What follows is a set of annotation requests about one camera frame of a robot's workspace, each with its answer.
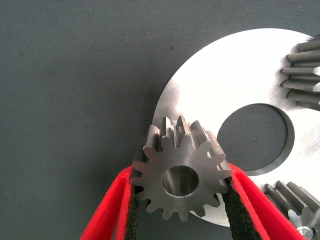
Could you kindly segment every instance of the metal ring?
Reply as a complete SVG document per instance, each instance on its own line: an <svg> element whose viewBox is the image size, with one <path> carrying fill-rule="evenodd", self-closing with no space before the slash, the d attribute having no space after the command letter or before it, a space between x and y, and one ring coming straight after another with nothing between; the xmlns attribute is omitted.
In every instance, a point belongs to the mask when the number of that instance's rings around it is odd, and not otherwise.
<svg viewBox="0 0 320 240"><path fill-rule="evenodd" d="M282 114L288 128L286 145L272 163L248 171L262 187L276 181L293 181L320 199L320 112L297 106L286 96L280 72L290 66L286 55L311 37L285 29L254 29L221 38L193 55L174 74L158 101L152 124L181 114L216 136L223 122L236 110L251 104L268 104ZM228 226L223 205L205 206L204 220Z"/></svg>

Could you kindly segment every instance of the helical gear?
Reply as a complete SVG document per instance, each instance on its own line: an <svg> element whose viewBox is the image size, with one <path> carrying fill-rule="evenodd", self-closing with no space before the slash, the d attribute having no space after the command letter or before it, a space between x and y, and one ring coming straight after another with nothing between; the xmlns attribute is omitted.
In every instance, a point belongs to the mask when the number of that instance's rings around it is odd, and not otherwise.
<svg viewBox="0 0 320 240"><path fill-rule="evenodd" d="M307 190L278 181L265 194L307 240L320 240L320 202Z"/></svg>
<svg viewBox="0 0 320 240"><path fill-rule="evenodd" d="M282 73L290 79L281 86L291 89L287 98L299 106L320 111L320 34L298 44L297 50L286 57L292 66L282 69Z"/></svg>
<svg viewBox="0 0 320 240"><path fill-rule="evenodd" d="M148 199L150 213L163 209L165 220L178 213L181 221L187 221L189 211L203 217L204 205L218 207L216 194L229 191L224 179L231 176L231 169L217 139L198 121L189 127L182 116L176 124L163 118L161 130L151 125L132 166L142 173L131 179L131 184L143 187L136 199Z"/></svg>

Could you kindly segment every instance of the metal gear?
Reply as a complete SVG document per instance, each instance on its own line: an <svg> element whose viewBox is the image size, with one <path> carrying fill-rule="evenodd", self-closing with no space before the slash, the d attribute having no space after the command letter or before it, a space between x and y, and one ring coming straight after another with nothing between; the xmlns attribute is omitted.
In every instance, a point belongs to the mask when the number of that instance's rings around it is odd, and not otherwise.
<svg viewBox="0 0 320 240"><path fill-rule="evenodd" d="M265 194L307 240L320 240L320 202L293 182L265 185Z"/></svg>
<svg viewBox="0 0 320 240"><path fill-rule="evenodd" d="M149 200L150 213L161 208L165 220L178 213L187 221L189 211L203 217L204 205L218 207L216 194L229 191L224 179L232 172L226 155L198 121L189 127L182 116L176 124L164 117L161 130L150 125L143 152L139 149L132 166L142 175L131 178L131 184L143 187L135 197Z"/></svg>
<svg viewBox="0 0 320 240"><path fill-rule="evenodd" d="M297 45L298 53L287 59L293 64L282 69L290 79L282 87L292 89L287 97L303 107L320 111L320 35Z"/></svg>

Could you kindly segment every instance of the gear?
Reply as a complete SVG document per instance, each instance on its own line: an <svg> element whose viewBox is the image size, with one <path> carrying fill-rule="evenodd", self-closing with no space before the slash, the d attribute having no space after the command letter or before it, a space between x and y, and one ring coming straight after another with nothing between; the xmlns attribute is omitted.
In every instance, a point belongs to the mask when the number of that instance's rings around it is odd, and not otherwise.
<svg viewBox="0 0 320 240"><path fill-rule="evenodd" d="M143 187L136 199L148 199L150 213L161 208L165 220L178 213L187 221L189 211L203 217L204 205L218 207L216 194L229 191L224 179L232 172L226 155L198 121L188 127L182 116L176 124L165 117L162 130L150 125L143 153L139 149L132 166L142 175L133 177L131 184Z"/></svg>
<svg viewBox="0 0 320 240"><path fill-rule="evenodd" d="M303 107L320 111L320 35L297 45L300 52L291 53L287 59L292 67L282 69L290 79L281 85L292 89L287 97Z"/></svg>
<svg viewBox="0 0 320 240"><path fill-rule="evenodd" d="M320 202L293 182L265 185L265 194L307 240L320 240Z"/></svg>

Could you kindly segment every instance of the black felt lining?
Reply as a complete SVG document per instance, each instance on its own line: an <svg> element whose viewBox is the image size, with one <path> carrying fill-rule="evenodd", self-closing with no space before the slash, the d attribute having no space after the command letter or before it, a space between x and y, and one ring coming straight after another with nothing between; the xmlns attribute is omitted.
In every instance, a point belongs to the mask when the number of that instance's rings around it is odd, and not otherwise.
<svg viewBox="0 0 320 240"><path fill-rule="evenodd" d="M262 240L254 228L248 210L243 205L240 195L233 188L232 178L227 179L230 191L223 194L225 211L229 219L231 234L234 240Z"/></svg>

